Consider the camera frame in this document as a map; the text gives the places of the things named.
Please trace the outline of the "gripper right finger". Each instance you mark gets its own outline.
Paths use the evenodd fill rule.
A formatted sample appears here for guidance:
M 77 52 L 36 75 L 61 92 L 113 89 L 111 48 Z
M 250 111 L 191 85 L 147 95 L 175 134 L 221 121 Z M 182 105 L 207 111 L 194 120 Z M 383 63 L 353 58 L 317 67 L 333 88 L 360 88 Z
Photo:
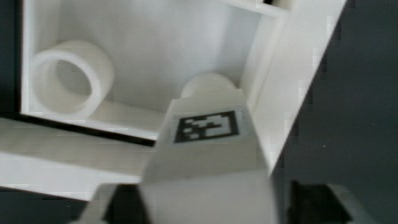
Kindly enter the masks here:
M 287 224 L 381 224 L 349 188 L 292 182 Z

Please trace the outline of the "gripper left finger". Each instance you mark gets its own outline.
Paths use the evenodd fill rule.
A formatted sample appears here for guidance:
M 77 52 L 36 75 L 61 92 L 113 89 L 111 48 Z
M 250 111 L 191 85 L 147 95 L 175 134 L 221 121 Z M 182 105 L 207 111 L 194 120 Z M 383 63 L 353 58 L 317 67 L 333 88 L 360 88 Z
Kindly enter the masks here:
M 147 209 L 136 184 L 104 184 L 77 224 L 147 224 Z

